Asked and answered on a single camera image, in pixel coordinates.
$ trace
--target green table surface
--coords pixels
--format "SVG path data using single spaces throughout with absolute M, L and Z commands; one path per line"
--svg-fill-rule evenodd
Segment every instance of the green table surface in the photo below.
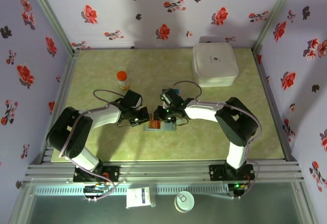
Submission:
M 226 101 L 239 98 L 257 116 L 263 128 L 261 137 L 250 149 L 256 159 L 283 158 L 283 152 L 259 78 L 251 49 L 234 49 L 239 75 L 232 86 L 203 88 L 201 101 Z M 121 94 L 116 73 L 128 74 L 130 87 L 144 98 L 144 106 L 154 111 L 162 105 L 161 90 L 181 80 L 194 80 L 192 49 L 83 50 L 80 52 L 69 90 L 66 107 L 91 109 L 103 106 L 95 89 Z M 195 97 L 198 88 L 189 83 L 177 85 L 182 98 Z M 117 96 L 98 93 L 113 101 Z M 176 131 L 143 131 L 143 126 L 118 128 L 107 124 L 91 130 L 86 147 L 102 161 L 208 160 L 225 159 L 229 141 L 218 123 L 191 120 Z M 52 162 L 65 162 L 54 151 Z

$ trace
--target orange bottle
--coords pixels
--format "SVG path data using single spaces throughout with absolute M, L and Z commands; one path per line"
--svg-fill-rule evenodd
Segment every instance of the orange bottle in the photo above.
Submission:
M 117 79 L 121 89 L 129 89 L 129 80 L 127 78 L 127 73 L 124 71 L 117 72 Z

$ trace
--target white label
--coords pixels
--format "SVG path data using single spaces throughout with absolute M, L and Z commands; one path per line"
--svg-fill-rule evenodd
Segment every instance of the white label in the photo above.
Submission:
M 119 80 L 118 80 L 118 83 L 119 83 L 119 85 L 122 86 L 122 87 L 128 87 L 128 86 L 129 86 L 128 78 L 127 78 L 125 81 L 119 81 Z
M 150 188 L 133 188 L 127 189 L 126 192 L 126 207 L 137 207 L 151 205 L 150 202 Z

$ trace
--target white robotic arm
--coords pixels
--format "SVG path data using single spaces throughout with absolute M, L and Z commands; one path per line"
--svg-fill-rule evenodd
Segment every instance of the white robotic arm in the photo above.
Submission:
M 158 106 L 154 119 L 176 123 L 179 119 L 205 119 L 218 122 L 230 141 L 226 159 L 230 174 L 236 173 L 245 164 L 249 140 L 255 134 L 258 124 L 253 114 L 237 98 L 223 103 L 207 103 L 192 98 L 183 100 L 173 89 L 160 95 L 166 108 Z
M 190 119 L 204 119 L 218 123 L 215 117 L 217 111 L 222 109 L 223 105 L 206 104 L 204 102 L 191 101 L 185 108 L 186 115 Z M 233 142 L 229 144 L 229 152 L 226 161 L 235 169 L 239 169 L 245 162 L 245 152 L 247 146 L 237 146 Z
M 85 147 L 90 130 L 123 120 L 129 120 L 131 126 L 149 121 L 146 107 L 136 109 L 141 101 L 139 94 L 128 91 L 119 102 L 110 102 L 104 107 L 85 111 L 67 107 L 49 131 L 46 140 L 60 151 L 59 157 L 64 155 L 76 165 L 94 171 L 101 161 Z

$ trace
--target glass panel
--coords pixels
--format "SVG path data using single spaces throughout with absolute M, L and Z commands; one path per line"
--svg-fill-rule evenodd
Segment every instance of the glass panel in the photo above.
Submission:
M 194 195 L 188 213 L 174 206 L 175 195 L 156 195 L 156 207 L 126 209 L 125 196 L 89 203 L 82 196 L 36 196 L 28 223 L 301 223 L 290 184 L 256 184 L 242 200 Z

